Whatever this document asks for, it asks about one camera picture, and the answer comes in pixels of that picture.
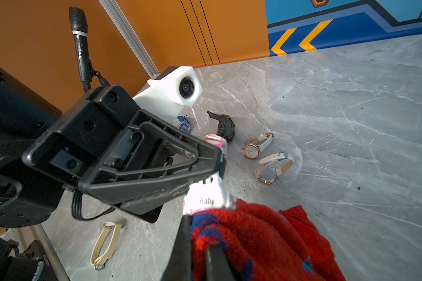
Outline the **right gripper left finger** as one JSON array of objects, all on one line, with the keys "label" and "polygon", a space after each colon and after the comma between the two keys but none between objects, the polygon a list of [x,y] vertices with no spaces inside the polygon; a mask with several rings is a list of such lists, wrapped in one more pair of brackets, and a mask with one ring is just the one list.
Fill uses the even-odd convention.
[{"label": "right gripper left finger", "polygon": [[190,215],[184,215],[180,220],[171,256],[161,278],[162,281],[192,280],[191,220]]}]

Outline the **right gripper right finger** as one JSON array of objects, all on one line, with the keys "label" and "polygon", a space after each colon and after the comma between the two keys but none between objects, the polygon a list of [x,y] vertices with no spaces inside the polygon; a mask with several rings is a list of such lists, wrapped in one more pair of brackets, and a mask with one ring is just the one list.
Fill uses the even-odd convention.
[{"label": "right gripper right finger", "polygon": [[206,281],[235,281],[222,247],[209,246],[205,254]]}]

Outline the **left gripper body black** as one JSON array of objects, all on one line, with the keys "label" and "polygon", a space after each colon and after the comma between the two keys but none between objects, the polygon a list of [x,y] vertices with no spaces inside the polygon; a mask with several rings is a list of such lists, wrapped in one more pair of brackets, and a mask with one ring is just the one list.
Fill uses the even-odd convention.
[{"label": "left gripper body black", "polygon": [[[72,216],[82,221],[86,194],[78,189],[79,181],[139,110],[143,109],[118,85],[92,89],[36,139],[22,161],[71,190]],[[131,215],[154,223],[162,207]]]}]

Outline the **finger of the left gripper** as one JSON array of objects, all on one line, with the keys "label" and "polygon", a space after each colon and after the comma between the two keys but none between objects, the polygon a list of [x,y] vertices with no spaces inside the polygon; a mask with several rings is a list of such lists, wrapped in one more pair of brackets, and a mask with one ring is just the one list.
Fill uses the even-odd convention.
[{"label": "finger of the left gripper", "polygon": [[220,148],[139,110],[78,183],[78,189],[129,214],[153,212],[189,185],[225,172]]}]

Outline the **red and blue cloth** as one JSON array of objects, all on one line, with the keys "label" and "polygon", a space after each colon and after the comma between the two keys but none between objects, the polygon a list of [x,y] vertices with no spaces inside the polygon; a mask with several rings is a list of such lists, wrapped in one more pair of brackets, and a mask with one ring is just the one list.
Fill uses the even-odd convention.
[{"label": "red and blue cloth", "polygon": [[221,246],[243,281],[343,281],[327,239],[301,206],[274,211],[238,200],[235,210],[194,214],[193,279],[205,278],[205,252]]}]

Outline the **pink white watch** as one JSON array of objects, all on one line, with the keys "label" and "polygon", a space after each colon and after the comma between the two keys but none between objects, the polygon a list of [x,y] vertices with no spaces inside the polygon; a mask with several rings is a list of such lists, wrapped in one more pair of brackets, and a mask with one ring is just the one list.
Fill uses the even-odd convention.
[{"label": "pink white watch", "polygon": [[235,210],[236,202],[236,198],[225,189],[220,172],[216,172],[189,186],[182,210],[183,215],[208,210]]}]

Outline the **beige band watch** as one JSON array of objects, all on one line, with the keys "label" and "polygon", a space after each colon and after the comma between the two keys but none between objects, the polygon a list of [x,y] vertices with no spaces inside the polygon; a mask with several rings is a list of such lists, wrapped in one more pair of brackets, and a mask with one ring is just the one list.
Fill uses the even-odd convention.
[{"label": "beige band watch", "polygon": [[102,270],[106,262],[113,257],[123,225],[118,222],[107,222],[95,242],[90,257],[94,270]]}]

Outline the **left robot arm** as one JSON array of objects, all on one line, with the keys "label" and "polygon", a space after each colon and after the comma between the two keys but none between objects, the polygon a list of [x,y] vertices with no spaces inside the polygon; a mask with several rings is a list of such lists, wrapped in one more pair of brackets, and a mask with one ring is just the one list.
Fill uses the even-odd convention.
[{"label": "left robot arm", "polygon": [[221,151],[141,108],[119,85],[62,114],[0,69],[0,227],[46,221],[64,189],[155,222],[189,184],[225,171]]}]

